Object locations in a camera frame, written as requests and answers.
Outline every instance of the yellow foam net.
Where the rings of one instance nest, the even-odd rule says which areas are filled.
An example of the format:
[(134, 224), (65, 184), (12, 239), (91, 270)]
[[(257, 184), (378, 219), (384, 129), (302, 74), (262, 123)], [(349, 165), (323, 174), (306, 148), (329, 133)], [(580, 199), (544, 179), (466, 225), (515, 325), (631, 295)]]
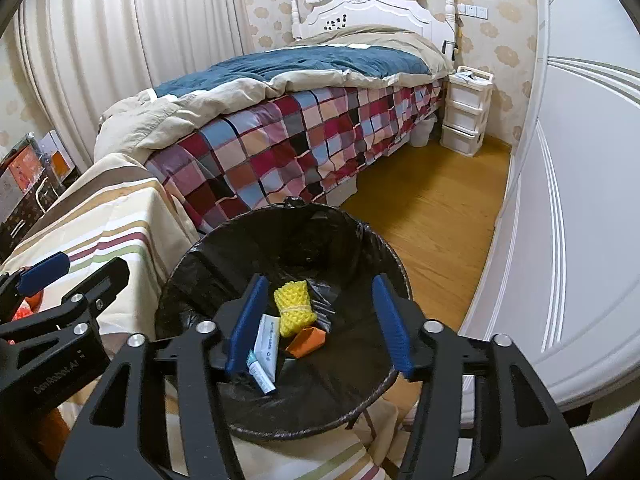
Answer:
[(311, 298), (306, 282), (289, 282), (273, 293), (280, 311), (280, 335), (292, 337), (312, 325), (318, 316), (311, 310)]

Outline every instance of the floral wallpaper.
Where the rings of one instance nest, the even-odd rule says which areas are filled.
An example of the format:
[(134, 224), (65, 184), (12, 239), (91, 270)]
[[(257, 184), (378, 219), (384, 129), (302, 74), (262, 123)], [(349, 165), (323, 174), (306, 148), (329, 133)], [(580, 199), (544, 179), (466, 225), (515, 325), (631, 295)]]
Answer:
[[(290, 0), (244, 0), (257, 50), (293, 40)], [(456, 63), (495, 74), (487, 133), (514, 144), (520, 139), (535, 64), (536, 0), (456, 0), (488, 8), (488, 20), (459, 18)], [(300, 14), (308, 14), (299, 0)], [(436, 19), (444, 21), (444, 0), (426, 0)]]
[(22, 71), (11, 23), (0, 38), (0, 158), (24, 134), (42, 137), (51, 129)]

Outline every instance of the black trash bag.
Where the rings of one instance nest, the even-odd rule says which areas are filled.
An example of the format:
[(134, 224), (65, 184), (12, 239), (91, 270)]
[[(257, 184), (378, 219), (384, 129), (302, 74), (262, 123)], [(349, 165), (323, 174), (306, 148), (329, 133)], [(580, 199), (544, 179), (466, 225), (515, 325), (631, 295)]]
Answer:
[(250, 440), (303, 438), (355, 420), (396, 380), (373, 309), (371, 282), (386, 272), (411, 298), (393, 249), (368, 225), (322, 204), (287, 200), (237, 216), (197, 242), (166, 282), (156, 313), (158, 338), (180, 335), (239, 298), (254, 273), (270, 282), (267, 314), (279, 316), (273, 291), (306, 280), (322, 348), (294, 359), (280, 338), (276, 392), (265, 396), (248, 373), (220, 384), (226, 421)]

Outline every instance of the white wardrobe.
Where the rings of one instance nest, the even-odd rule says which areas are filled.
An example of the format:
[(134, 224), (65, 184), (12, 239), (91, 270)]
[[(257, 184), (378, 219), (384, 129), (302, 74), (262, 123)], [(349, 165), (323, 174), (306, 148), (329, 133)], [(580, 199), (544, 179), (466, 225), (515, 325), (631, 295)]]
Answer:
[(538, 0), (538, 25), (524, 136), (460, 332), (511, 335), (570, 408), (640, 372), (640, 34), (618, 0)]

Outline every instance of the bed post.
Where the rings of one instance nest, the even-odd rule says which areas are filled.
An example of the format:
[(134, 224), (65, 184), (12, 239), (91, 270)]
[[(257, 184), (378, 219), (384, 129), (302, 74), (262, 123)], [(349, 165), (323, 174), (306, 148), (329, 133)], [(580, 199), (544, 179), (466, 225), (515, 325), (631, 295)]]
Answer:
[(447, 59), (453, 59), (453, 49), (456, 46), (456, 2), (455, 0), (445, 0), (444, 19), (453, 30), (453, 41), (447, 41), (445, 55)]
[(300, 34), (300, 10), (298, 10), (298, 0), (291, 0), (291, 33), (294, 40), (301, 40)]

